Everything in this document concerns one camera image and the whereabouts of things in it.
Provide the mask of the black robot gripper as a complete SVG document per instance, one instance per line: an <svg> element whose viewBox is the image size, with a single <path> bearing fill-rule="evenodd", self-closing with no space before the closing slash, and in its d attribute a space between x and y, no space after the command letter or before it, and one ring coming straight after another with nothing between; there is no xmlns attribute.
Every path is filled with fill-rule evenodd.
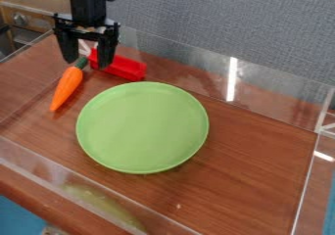
<svg viewBox="0 0 335 235"><path fill-rule="evenodd" d="M106 3L115 0L70 0L71 13L55 13L54 33L63 58L74 63L79 58L79 40L96 41L99 69L112 63L119 37L119 23L107 17Z"/></svg>

